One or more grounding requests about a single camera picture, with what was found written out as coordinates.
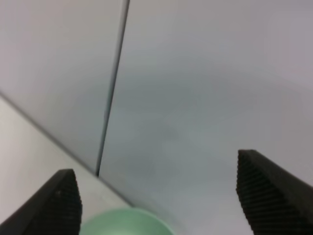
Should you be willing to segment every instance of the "green object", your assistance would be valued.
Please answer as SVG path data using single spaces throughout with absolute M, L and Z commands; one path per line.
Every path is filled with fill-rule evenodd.
M 174 235 L 169 227 L 149 212 L 118 209 L 85 223 L 80 235 Z

